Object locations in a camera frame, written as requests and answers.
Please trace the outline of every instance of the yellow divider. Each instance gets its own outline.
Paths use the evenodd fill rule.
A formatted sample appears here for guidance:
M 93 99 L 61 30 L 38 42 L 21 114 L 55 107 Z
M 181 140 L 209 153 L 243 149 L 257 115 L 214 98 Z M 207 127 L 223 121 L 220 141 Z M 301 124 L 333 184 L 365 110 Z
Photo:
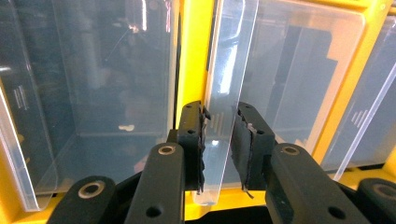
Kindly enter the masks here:
M 176 127 L 183 105 L 198 100 L 204 102 L 205 99 L 213 7 L 214 0 L 183 1 Z

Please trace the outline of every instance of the transparent acrylic panel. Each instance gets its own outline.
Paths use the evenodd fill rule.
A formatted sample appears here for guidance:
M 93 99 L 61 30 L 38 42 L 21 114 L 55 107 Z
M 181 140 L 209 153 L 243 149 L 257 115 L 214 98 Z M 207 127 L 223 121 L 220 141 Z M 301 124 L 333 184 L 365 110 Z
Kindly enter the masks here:
M 364 29 L 356 12 L 260 1 L 241 101 L 276 133 L 312 152 Z
M 13 1 L 0 2 L 0 36 L 1 154 L 8 159 L 24 209 L 38 211 L 56 189 L 57 175 L 40 88 Z
M 380 164 L 395 148 L 396 18 L 388 17 L 321 164 L 338 180 L 347 167 Z
M 205 128 L 204 192 L 199 204 L 215 204 L 233 130 L 258 1 L 218 1 L 205 107 L 211 120 Z
M 2 122 L 15 123 L 27 164 L 30 180 L 17 181 L 35 188 L 22 197 L 142 171 L 173 123 L 178 1 L 15 1 L 14 21 L 1 3 L 9 38 L 0 40 L 0 66 L 11 69 L 1 73 L 3 108 L 13 119 Z
M 73 132 L 57 149 L 66 191 L 142 171 L 172 127 L 178 1 L 54 1 Z

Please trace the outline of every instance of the yellow frame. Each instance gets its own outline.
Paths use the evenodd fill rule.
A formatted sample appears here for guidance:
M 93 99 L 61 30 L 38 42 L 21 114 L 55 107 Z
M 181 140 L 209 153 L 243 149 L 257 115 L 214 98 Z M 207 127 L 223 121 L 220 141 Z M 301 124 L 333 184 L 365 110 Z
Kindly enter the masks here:
M 370 55 L 376 37 L 387 16 L 396 15 L 396 8 L 390 8 L 392 0 L 310 0 L 318 4 L 343 7 L 361 12 L 367 25 L 350 64 L 342 89 L 332 107 L 329 118 L 324 126 L 313 157 L 321 162 L 329 146 L 341 117 L 347 107 L 353 90 L 359 80 L 363 67 Z M 178 98 L 177 98 L 177 126 L 181 107 L 189 102 L 204 100 L 206 82 L 206 61 L 210 42 L 210 30 L 214 0 L 194 1 L 181 0 L 182 13 L 182 49 L 179 68 Z M 17 200 L 18 194 L 12 181 L 12 175 L 7 167 L 5 155 L 0 156 L 0 220 L 1 223 L 46 223 L 62 195 L 54 197 L 49 206 L 42 212 L 25 213 Z M 393 149 L 382 169 L 373 171 L 355 170 L 345 172 L 340 182 L 356 188 L 359 181 L 367 177 L 381 177 L 396 182 L 396 148 Z M 219 203 L 214 206 L 199 206 L 192 202 L 192 195 L 186 192 L 186 220 L 196 219 L 207 212 L 224 209 L 256 206 L 264 204 L 264 191 L 250 192 L 255 197 L 251 200 L 241 189 L 224 189 Z

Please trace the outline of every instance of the screw hole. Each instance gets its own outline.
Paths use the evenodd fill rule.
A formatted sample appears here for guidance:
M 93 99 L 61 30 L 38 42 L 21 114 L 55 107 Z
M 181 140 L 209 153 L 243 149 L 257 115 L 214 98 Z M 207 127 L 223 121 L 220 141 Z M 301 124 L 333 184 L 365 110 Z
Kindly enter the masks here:
M 151 206 L 147 211 L 146 211 L 146 216 L 147 217 L 158 217 L 162 214 L 161 209 L 158 207 Z
M 337 207 L 329 207 L 329 213 L 338 219 L 346 219 L 346 214 Z
M 160 153 L 161 155 L 167 156 L 167 155 L 171 155 L 176 151 L 176 149 L 174 147 L 160 147 L 160 149 L 158 149 L 158 153 Z
M 105 182 L 96 180 L 82 186 L 78 191 L 78 197 L 82 199 L 90 199 L 98 196 L 105 189 Z
M 87 188 L 84 189 L 84 192 L 92 194 L 95 193 L 97 190 L 99 190 L 99 186 L 97 185 L 90 185 Z

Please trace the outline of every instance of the clear plastic bin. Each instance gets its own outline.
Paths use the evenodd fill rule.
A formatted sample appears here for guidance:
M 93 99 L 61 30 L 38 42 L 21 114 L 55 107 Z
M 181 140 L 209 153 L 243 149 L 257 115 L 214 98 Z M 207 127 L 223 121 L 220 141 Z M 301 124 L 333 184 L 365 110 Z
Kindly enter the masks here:
M 0 6 L 1 137 L 26 211 L 141 171 L 172 127 L 175 0 Z
M 276 133 L 312 152 L 361 39 L 356 12 L 300 1 L 261 1 L 241 101 Z
M 339 179 L 347 167 L 384 163 L 396 146 L 396 17 L 387 17 L 321 164 Z

